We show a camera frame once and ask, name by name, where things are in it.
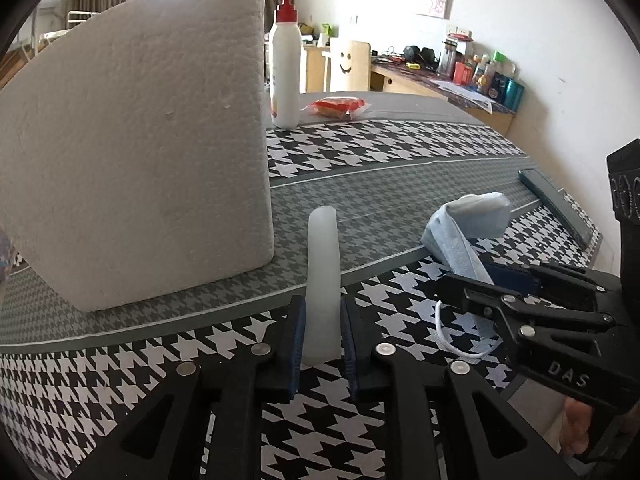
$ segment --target white wall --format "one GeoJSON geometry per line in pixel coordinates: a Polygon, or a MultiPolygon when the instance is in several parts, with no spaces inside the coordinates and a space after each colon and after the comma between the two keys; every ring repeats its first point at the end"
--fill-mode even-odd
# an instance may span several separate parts
{"type": "MultiPolygon", "coordinates": [[[[36,19],[36,36],[39,37],[45,32],[52,32],[64,28],[64,19],[57,9],[41,9],[38,11],[36,19]]],[[[29,40],[31,38],[31,16],[22,24],[20,32],[15,37],[15,41],[29,40]]]]}
{"type": "MultiPolygon", "coordinates": [[[[446,20],[412,15],[411,2],[296,5],[301,19],[339,25],[341,36],[374,49],[417,44],[438,54],[446,20]]],[[[519,66],[527,91],[509,138],[576,197],[604,232],[603,253],[618,261],[606,155],[640,131],[640,55],[609,7],[603,0],[452,0],[450,19],[519,66]]]]}

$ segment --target teal cup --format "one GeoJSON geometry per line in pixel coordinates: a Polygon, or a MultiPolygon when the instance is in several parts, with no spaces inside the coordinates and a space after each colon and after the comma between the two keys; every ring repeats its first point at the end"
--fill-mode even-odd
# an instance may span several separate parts
{"type": "Polygon", "coordinates": [[[504,105],[514,112],[518,111],[520,101],[522,101],[522,95],[524,94],[524,86],[516,83],[513,79],[509,78],[507,86],[504,89],[504,105]]]}

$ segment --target human hand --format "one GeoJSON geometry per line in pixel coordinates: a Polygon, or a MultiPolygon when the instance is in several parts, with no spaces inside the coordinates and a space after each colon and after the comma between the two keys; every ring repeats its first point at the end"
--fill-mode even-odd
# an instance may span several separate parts
{"type": "Polygon", "coordinates": [[[565,454],[581,454],[589,447],[589,427],[593,408],[579,400],[564,400],[560,447],[565,454]]]}

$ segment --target styrofoam block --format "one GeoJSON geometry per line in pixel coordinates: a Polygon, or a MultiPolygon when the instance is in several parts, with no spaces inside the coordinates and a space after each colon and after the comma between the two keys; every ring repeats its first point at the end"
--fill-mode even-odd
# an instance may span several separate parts
{"type": "Polygon", "coordinates": [[[0,92],[0,225],[76,308],[273,256],[264,0],[130,0],[0,92]]]}

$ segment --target blue gripper pad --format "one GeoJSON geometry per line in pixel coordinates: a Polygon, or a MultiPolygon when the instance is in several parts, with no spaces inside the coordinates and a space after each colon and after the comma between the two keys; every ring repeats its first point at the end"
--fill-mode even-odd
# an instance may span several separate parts
{"type": "Polygon", "coordinates": [[[292,316],[296,316],[295,325],[292,332],[292,341],[289,349],[281,354],[281,359],[286,362],[286,367],[290,373],[289,398],[292,399],[298,386],[300,385],[300,363],[302,362],[302,345],[305,340],[306,303],[304,298],[294,296],[289,304],[287,314],[287,329],[291,330],[290,323],[292,316]]]}
{"type": "Polygon", "coordinates": [[[538,295],[540,283],[528,270],[509,267],[493,262],[482,262],[484,268],[494,280],[494,285],[515,290],[523,296],[538,295]]]}
{"type": "Polygon", "coordinates": [[[340,301],[340,331],[342,332],[342,348],[344,349],[345,373],[349,380],[349,391],[351,397],[358,395],[358,371],[355,341],[351,329],[351,321],[347,311],[347,304],[342,298],[340,301]]]}

